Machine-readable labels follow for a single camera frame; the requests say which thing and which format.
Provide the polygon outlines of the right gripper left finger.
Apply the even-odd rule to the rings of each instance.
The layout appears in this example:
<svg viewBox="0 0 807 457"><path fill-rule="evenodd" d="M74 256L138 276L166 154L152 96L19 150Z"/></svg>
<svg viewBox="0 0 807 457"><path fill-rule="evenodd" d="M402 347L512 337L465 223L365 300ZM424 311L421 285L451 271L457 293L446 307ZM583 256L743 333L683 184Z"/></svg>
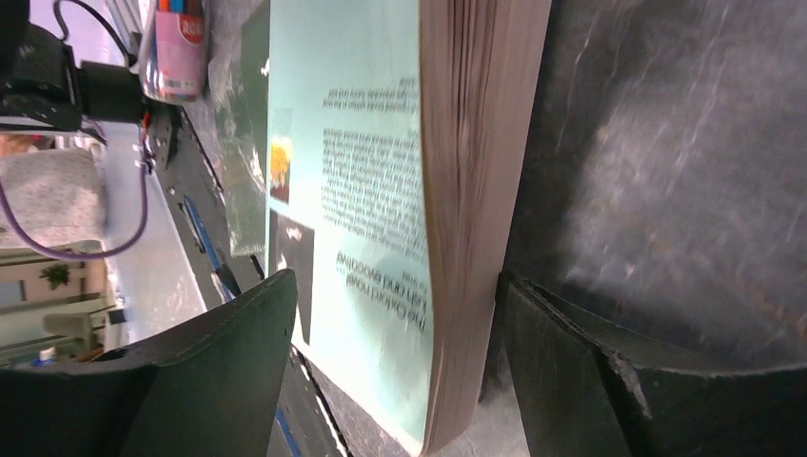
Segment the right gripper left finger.
<svg viewBox="0 0 807 457"><path fill-rule="evenodd" d="M297 306L284 269L91 362L1 372L5 456L263 456Z"/></svg>

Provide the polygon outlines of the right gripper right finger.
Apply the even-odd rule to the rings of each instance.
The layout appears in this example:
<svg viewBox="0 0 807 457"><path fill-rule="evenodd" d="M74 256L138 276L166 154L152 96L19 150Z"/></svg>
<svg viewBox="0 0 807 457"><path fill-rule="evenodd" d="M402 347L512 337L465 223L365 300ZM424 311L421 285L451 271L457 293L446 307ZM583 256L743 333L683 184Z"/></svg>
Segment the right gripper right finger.
<svg viewBox="0 0 807 457"><path fill-rule="evenodd" d="M503 336L534 456L802 456L806 367L746 368L641 335L514 274Z"/></svg>

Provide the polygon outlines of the teal book with barcode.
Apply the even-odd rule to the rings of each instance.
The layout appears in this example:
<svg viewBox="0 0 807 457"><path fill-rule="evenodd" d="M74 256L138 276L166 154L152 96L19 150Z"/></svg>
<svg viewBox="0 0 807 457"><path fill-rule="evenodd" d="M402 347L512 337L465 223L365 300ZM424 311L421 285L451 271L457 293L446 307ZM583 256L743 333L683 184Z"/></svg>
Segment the teal book with barcode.
<svg viewBox="0 0 807 457"><path fill-rule="evenodd" d="M470 425L551 5L274 1L267 261L293 346L408 454Z"/></svg>

